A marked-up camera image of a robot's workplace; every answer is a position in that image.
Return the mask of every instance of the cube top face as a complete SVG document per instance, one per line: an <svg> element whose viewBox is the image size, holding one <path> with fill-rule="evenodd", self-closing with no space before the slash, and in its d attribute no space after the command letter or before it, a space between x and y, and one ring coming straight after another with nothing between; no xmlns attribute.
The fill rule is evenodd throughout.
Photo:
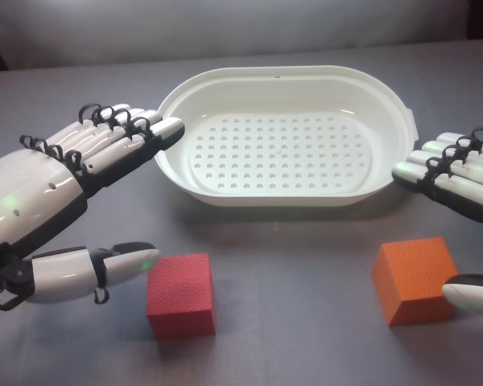
<svg viewBox="0 0 483 386"><path fill-rule="evenodd" d="M213 287L207 254L164 257L149 271L147 315L212 308Z"/></svg>
<svg viewBox="0 0 483 386"><path fill-rule="evenodd" d="M441 297L442 285L457 275L442 237L384 244L381 254L403 301Z"/></svg>

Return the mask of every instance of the colander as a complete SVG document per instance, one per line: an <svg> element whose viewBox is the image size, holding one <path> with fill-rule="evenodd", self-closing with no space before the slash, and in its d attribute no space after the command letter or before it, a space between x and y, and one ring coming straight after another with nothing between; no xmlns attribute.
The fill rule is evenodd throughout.
<svg viewBox="0 0 483 386"><path fill-rule="evenodd" d="M222 68L159 107L186 134L155 159L221 206L342 206L392 181L418 139L411 110L382 82L336 66Z"/></svg>

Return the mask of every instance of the textured cube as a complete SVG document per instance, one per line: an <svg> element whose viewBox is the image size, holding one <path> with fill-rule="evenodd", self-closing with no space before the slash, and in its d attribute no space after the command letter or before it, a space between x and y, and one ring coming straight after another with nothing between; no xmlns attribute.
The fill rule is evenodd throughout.
<svg viewBox="0 0 483 386"><path fill-rule="evenodd" d="M207 254L159 260L148 273L147 317L157 339L215 334Z"/></svg>
<svg viewBox="0 0 483 386"><path fill-rule="evenodd" d="M450 318L454 307L442 296L442 285L456 274L441 237L383 244L372 278L388 324Z"/></svg>

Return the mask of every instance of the white robotic hand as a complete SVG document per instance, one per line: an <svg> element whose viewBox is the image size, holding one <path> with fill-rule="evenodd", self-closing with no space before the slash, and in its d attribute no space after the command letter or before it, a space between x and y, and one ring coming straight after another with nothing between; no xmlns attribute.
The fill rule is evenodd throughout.
<svg viewBox="0 0 483 386"><path fill-rule="evenodd" d="M95 108L91 119L87 109ZM150 268L159 251L129 243L112 249L71 248L24 260L87 209L87 199L115 183L184 135L178 118L129 105L84 106L79 121L47 140L23 135L26 149L0 158L0 292L58 302L105 289Z"/></svg>
<svg viewBox="0 0 483 386"><path fill-rule="evenodd" d="M475 129L468 137L443 133L426 142L393 170L394 180L409 190L483 223L483 141ZM483 275L452 277L442 293L455 306L483 314Z"/></svg>

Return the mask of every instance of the table surface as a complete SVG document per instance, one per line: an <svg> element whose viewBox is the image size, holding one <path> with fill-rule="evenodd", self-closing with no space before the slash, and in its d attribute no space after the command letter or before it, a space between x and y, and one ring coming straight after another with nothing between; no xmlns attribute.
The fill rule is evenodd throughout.
<svg viewBox="0 0 483 386"><path fill-rule="evenodd" d="M367 72L412 109L419 143L483 125L483 41L0 73L0 157L48 137L90 101L157 108L222 67L336 64ZM53 306L0 312L0 385L483 384L483 317L389 328L370 277L381 243L443 236L462 273L483 273L483 224L390 186L351 207L201 203L149 162L89 202L40 251L148 241L207 252L217 335L157 343L146 277Z"/></svg>

